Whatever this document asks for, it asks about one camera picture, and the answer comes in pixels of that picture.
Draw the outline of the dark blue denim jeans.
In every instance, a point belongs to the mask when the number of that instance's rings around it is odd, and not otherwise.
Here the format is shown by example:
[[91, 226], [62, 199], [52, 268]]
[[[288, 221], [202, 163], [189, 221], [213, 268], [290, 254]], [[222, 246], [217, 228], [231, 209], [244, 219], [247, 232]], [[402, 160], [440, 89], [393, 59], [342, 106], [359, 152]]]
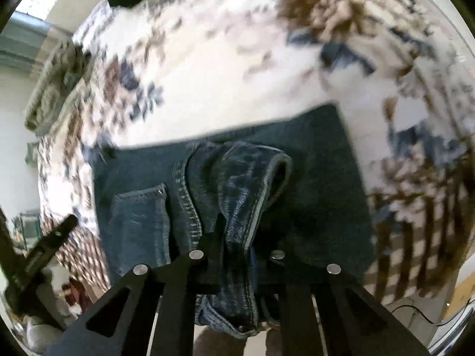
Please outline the dark blue denim jeans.
[[331, 104], [187, 142], [97, 147], [89, 162], [112, 283], [172, 263], [225, 218], [224, 284], [197, 298], [195, 322], [235, 338], [260, 329], [256, 256], [281, 250], [356, 278], [374, 261], [360, 170]]

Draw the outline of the teal white shelf rack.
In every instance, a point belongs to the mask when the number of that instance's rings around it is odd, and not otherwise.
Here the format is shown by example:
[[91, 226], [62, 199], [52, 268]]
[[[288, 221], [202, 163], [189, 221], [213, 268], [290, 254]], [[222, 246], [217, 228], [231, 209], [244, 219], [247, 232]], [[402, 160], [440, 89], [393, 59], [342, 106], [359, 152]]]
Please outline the teal white shelf rack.
[[20, 212], [12, 220], [13, 237], [18, 247], [28, 249], [43, 237], [39, 209]]

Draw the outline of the yellow phone case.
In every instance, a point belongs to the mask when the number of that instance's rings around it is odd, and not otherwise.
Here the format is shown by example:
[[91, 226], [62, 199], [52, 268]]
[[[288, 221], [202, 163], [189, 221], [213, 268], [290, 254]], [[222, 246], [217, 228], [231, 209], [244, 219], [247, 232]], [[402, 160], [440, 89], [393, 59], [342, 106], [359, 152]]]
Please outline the yellow phone case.
[[443, 320], [447, 321], [456, 315], [474, 296], [475, 275], [472, 272], [453, 291], [452, 297], [446, 304]]

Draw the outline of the floral bed cover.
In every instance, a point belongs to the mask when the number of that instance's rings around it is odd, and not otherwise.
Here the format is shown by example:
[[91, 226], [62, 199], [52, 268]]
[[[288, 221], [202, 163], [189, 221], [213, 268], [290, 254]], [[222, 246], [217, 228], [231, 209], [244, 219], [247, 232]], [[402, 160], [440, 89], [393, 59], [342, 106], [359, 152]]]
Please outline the floral bed cover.
[[429, 0], [100, 2], [68, 44], [73, 86], [39, 143], [44, 231], [80, 222], [57, 259], [110, 286], [93, 145], [139, 147], [335, 104], [354, 146], [378, 258], [366, 289], [434, 296], [474, 242], [474, 57]]

